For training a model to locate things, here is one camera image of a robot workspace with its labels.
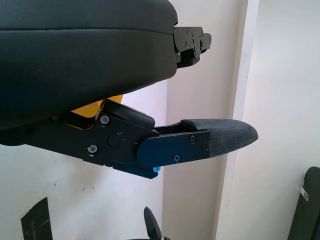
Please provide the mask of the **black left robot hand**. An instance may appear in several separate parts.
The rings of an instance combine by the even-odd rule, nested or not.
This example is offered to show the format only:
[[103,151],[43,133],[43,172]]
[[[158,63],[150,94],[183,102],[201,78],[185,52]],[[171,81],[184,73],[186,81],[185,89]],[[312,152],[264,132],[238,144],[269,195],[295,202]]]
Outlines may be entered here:
[[112,97],[173,77],[211,46],[168,0],[3,0],[0,143],[29,145],[153,179],[161,167],[255,142],[235,119],[167,126]]

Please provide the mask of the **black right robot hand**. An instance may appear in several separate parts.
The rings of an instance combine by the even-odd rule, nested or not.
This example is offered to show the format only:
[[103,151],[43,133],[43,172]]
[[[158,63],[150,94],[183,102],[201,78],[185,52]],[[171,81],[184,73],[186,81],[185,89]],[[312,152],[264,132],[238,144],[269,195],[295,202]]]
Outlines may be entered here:
[[147,206],[143,210],[144,222],[147,231],[147,235],[150,240],[170,240],[170,238],[163,236],[158,222]]

